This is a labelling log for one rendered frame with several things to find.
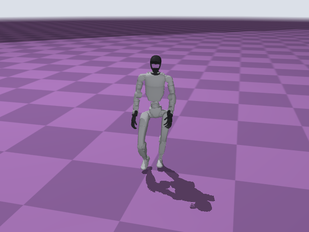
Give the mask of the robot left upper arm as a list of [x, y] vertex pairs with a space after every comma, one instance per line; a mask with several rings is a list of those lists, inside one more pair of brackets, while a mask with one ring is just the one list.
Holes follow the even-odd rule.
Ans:
[[165, 81], [168, 83], [168, 89], [170, 94], [168, 95], [168, 99], [172, 100], [172, 94], [175, 94], [175, 87], [173, 83], [173, 78], [169, 75], [165, 75]]

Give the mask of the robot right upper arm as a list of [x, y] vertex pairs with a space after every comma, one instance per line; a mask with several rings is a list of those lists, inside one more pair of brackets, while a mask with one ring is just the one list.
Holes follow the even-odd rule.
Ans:
[[141, 89], [142, 89], [142, 85], [143, 85], [143, 81], [145, 80], [145, 77], [146, 77], [146, 73], [140, 74], [138, 76], [137, 83], [136, 83], [136, 92], [137, 92], [136, 98], [142, 97]]

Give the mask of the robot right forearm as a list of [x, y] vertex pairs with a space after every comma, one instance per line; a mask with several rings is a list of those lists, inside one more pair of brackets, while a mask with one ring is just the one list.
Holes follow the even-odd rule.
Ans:
[[[139, 102], [140, 102], [140, 100], [139, 99], [136, 99], [136, 96], [137, 96], [137, 92], [135, 92], [135, 94], [134, 94], [134, 99], [133, 99], [133, 101], [134, 101], [134, 103], [133, 103], [133, 111], [132, 111], [132, 114], [134, 114], [134, 112], [137, 110], [138, 111], [138, 109], [139, 109]], [[139, 113], [139, 112], [138, 112]]]

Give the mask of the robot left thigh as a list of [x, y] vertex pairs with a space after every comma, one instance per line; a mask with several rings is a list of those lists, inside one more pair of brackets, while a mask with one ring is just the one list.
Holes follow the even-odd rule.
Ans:
[[167, 135], [168, 135], [168, 131], [169, 129], [167, 129], [164, 125], [167, 122], [167, 119], [164, 120], [167, 117], [167, 111], [168, 110], [163, 110], [162, 109], [162, 123], [161, 123], [161, 135], [159, 136], [159, 142], [166, 142], [167, 140]]

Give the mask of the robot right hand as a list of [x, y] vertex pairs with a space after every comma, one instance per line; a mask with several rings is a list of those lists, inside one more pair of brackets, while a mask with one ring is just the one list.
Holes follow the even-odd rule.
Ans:
[[132, 116], [132, 119], [131, 119], [131, 126], [132, 126], [134, 129], [137, 129], [137, 128], [135, 127], [135, 124], [137, 125], [137, 123], [136, 123], [136, 116], [137, 116], [137, 114], [138, 114], [138, 111], [137, 111], [137, 110], [134, 112], [134, 114], [132, 114], [133, 116]]

